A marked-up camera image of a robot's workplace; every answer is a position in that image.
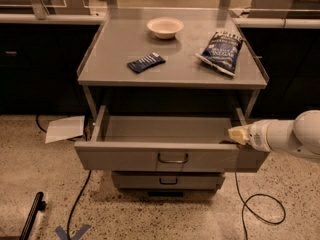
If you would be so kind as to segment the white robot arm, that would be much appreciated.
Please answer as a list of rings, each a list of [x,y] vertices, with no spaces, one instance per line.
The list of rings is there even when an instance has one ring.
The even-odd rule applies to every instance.
[[[265,119],[232,127],[229,137],[263,152],[283,151],[295,157],[320,162],[320,111],[309,110],[293,120]]]

